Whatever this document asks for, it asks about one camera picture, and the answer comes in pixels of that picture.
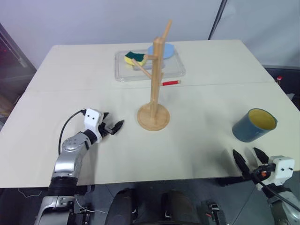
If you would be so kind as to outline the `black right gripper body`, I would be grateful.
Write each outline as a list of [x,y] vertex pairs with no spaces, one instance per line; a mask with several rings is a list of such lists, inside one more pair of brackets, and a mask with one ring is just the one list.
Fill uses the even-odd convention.
[[273,184],[274,180],[271,178],[271,175],[274,173],[275,168],[275,164],[261,165],[250,173],[249,179],[256,185],[267,186]]

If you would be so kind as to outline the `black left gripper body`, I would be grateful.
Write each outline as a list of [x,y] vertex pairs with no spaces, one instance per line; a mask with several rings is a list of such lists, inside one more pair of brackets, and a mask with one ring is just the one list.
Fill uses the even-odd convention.
[[101,138],[106,137],[107,135],[112,134],[112,130],[110,128],[106,127],[106,124],[104,123],[105,117],[103,117],[101,123],[98,126],[98,131],[100,133]]

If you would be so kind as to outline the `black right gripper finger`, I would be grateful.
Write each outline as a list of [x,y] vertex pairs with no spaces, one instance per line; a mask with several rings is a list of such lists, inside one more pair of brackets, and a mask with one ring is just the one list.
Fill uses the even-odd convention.
[[236,150],[232,150],[232,153],[233,153],[235,163],[236,163],[236,165],[238,166],[238,168],[240,169],[240,171],[242,173],[242,177],[246,180],[252,179],[250,169],[246,165],[246,161],[243,158],[243,156],[240,153],[238,153]]
[[260,161],[259,166],[260,167],[262,167],[262,166],[266,167],[269,164],[269,157],[265,154],[264,151],[262,151],[259,148],[254,147],[254,152],[256,154],[256,157]]

